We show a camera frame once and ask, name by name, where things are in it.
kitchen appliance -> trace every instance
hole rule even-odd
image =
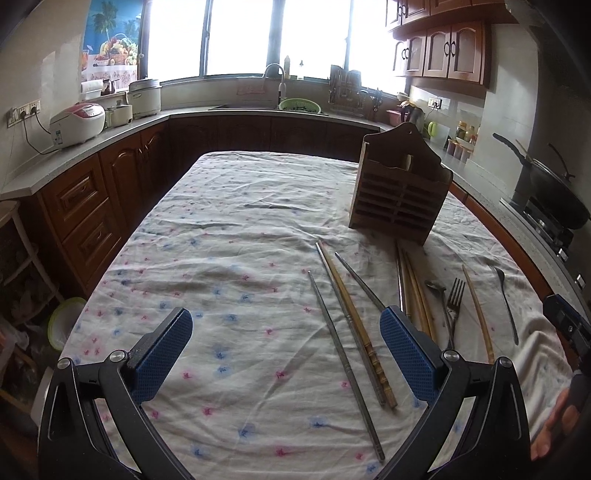
[[[549,217],[554,218],[563,228],[573,230],[581,228],[589,220],[587,207],[570,190],[567,179],[572,175],[568,171],[563,177],[558,176],[542,162],[525,158],[505,137],[496,133],[492,136],[509,147],[524,166],[524,171],[529,171],[534,197]]]
[[[133,118],[133,110],[133,106],[124,105],[122,100],[117,100],[117,105],[107,109],[107,127],[127,125]]]
[[[97,136],[104,126],[105,109],[97,103],[78,103],[54,115],[49,131],[53,145],[66,148]]]
[[[402,111],[400,113],[400,120],[402,123],[411,122],[417,126],[419,132],[423,131],[423,125],[425,124],[425,112],[411,102],[402,102],[400,104]]]
[[[138,80],[129,84],[129,102],[134,118],[156,115],[161,110],[160,82],[154,79]]]

human hand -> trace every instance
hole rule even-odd
[[[574,405],[570,405],[560,417],[560,413],[566,404],[569,397],[569,388],[566,388],[556,399],[556,405],[550,412],[548,420],[545,421],[540,433],[531,444],[531,460],[535,461],[548,455],[551,448],[552,429],[558,421],[562,422],[562,431],[564,435],[568,435],[576,425],[579,419],[579,412]]]

paper towel roll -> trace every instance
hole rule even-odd
[[[93,90],[102,90],[102,80],[89,80],[88,82],[82,82],[82,93],[92,92]]]

wall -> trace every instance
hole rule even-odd
[[[16,29],[0,50],[0,184],[28,166],[35,151],[25,142],[22,124],[7,128],[11,107],[41,99],[41,123],[78,101],[80,48],[90,0],[44,0]],[[29,140],[39,150],[51,138],[28,119]]]

blue gripper pad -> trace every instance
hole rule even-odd
[[[431,404],[446,373],[439,347],[419,332],[397,306],[382,312],[379,329],[414,396]]]
[[[175,308],[155,331],[146,333],[129,352],[129,392],[138,404],[152,400],[193,333],[191,314]]]

